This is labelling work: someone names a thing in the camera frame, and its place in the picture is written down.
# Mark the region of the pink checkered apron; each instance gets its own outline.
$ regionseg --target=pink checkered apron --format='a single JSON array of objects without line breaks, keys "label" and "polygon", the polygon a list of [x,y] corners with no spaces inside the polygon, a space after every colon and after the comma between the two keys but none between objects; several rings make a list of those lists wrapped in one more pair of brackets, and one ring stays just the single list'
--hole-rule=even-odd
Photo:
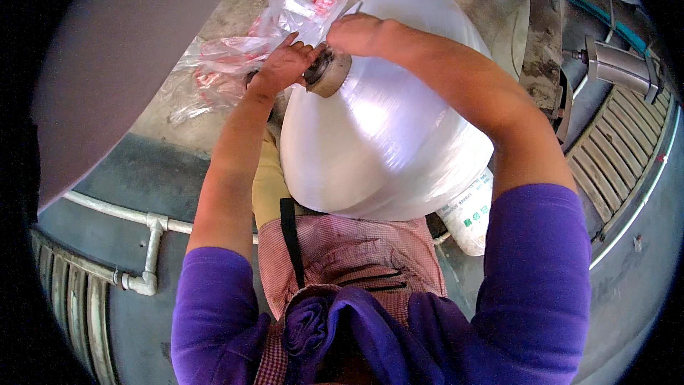
[{"label": "pink checkered apron", "polygon": [[[292,200],[281,200],[280,205],[281,219],[259,230],[261,283],[278,322],[270,326],[255,384],[285,380],[287,353],[281,337],[284,314],[295,295],[296,302],[322,290],[364,288],[404,327],[411,293],[447,296],[424,218],[403,222],[332,215],[295,218]],[[298,247],[291,243],[292,233]]]}]

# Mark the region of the right hand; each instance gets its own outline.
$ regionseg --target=right hand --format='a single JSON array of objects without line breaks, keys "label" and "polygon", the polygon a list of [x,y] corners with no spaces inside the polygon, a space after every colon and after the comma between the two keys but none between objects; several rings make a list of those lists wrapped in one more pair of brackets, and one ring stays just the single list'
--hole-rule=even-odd
[{"label": "right hand", "polygon": [[376,55],[383,23],[380,18],[365,13],[345,15],[330,25],[326,42],[343,54]]}]

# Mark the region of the clear plastic bag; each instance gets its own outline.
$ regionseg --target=clear plastic bag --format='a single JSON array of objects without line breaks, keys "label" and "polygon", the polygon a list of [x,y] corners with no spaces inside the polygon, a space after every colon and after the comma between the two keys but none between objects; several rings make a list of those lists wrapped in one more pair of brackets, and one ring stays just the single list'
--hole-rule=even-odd
[{"label": "clear plastic bag", "polygon": [[174,111],[173,125],[219,108],[232,108],[245,93],[246,77],[259,69],[280,39],[227,37],[204,41],[196,37],[159,89]]},{"label": "clear plastic bag", "polygon": [[245,93],[246,75],[261,67],[288,33],[318,45],[330,24],[358,0],[268,0],[246,37],[205,41],[196,37],[160,89],[172,104],[169,122],[178,125],[218,108],[235,106]]}]

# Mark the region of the forearm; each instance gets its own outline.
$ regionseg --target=forearm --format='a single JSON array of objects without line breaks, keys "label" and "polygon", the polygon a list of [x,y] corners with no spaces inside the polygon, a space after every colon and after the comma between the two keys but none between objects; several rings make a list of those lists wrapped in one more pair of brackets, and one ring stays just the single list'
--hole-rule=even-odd
[{"label": "forearm", "polygon": [[273,99],[248,90],[211,155],[187,251],[214,246],[252,258],[252,180]]},{"label": "forearm", "polygon": [[494,143],[541,112],[494,61],[451,39],[383,21],[376,55],[411,71]]},{"label": "forearm", "polygon": [[494,143],[494,198],[514,187],[575,188],[553,129],[496,63],[452,41],[386,20],[374,55],[411,71]]}]

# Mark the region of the pipe fitting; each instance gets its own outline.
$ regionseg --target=pipe fitting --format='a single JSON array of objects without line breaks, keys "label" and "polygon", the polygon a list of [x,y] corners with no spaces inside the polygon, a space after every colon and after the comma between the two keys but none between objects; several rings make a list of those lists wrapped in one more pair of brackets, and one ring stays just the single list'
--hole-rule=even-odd
[{"label": "pipe fitting", "polygon": [[151,272],[143,272],[142,277],[133,277],[124,273],[121,279],[123,287],[133,290],[144,296],[154,296],[157,294],[157,276]]},{"label": "pipe fitting", "polygon": [[145,217],[145,224],[152,229],[155,226],[160,226],[162,230],[169,230],[169,218],[161,214],[148,212]]}]

